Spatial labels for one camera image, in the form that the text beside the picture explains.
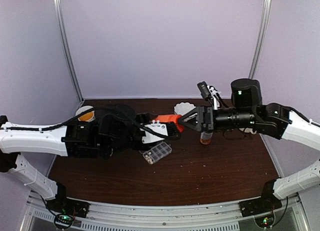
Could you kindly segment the orange pill bottle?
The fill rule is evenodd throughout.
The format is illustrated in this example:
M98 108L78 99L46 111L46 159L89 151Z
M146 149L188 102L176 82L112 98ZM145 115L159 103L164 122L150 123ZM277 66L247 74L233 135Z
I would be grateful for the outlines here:
M152 120L156 123L159 121L160 123L174 123L179 130L180 133L184 131L184 126L178 123L178 119L181 118L182 115L179 114L164 114L158 115L157 117L153 118Z

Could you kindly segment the clear plastic pill organizer box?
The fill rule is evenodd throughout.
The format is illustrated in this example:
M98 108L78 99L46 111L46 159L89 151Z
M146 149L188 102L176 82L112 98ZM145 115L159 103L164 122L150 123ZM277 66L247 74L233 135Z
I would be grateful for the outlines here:
M142 156L150 165L153 165L171 154L171 152L171 145L163 141L152 147L150 150L143 152Z

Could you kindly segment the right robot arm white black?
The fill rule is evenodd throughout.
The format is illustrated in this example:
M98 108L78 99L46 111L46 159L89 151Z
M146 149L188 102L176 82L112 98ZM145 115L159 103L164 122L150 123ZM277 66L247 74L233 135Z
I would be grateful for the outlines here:
M320 124L290 106L275 102L264 105L260 83L256 79L236 79L230 86L233 107L214 109L214 104L196 106L181 116L178 124L207 133L249 128L259 134L294 141L320 151ZM290 176L266 183L256 207L266 212L276 199L283 200L319 184L320 159Z

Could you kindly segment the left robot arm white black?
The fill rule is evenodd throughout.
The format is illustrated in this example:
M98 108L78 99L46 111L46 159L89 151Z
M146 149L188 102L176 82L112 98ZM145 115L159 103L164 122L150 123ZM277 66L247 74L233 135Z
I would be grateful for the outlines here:
M47 206L69 212L74 201L66 187L47 179L25 159L24 153L47 153L69 158L110 158L126 149L147 151L162 140L180 139L183 127L175 114L137 114L125 104L91 107L52 126L21 126L0 118L0 170L17 175L38 192Z

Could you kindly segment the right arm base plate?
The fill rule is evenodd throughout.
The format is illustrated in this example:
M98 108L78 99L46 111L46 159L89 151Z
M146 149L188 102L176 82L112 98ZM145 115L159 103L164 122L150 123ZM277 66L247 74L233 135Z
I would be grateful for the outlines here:
M239 202L243 218L253 217L255 224L264 230L270 229L276 222L275 210L282 207L282 202L272 198L255 198Z

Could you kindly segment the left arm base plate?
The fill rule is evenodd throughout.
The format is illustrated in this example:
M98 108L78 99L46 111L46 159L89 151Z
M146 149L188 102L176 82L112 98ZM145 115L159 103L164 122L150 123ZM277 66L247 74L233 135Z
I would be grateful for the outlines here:
M45 208L53 215L53 224L59 230L69 229L76 218L86 218L90 204L85 201L66 198L65 200L42 200Z

